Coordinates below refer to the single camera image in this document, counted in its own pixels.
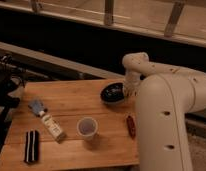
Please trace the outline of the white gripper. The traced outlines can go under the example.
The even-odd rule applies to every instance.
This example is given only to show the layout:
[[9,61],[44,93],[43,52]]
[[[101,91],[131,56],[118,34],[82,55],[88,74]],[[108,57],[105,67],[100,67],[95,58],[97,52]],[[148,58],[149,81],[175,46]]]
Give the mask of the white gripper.
[[125,81],[123,83],[124,97],[130,97],[130,92],[133,92],[135,87],[140,83],[141,74],[132,70],[127,70],[125,73]]

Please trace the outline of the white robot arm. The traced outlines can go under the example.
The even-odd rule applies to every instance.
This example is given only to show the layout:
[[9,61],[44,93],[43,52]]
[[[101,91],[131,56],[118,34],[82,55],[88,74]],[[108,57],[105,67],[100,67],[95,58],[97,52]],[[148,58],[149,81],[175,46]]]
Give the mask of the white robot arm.
[[124,95],[135,97],[140,171],[193,171],[185,115],[206,109],[206,73],[127,54]]

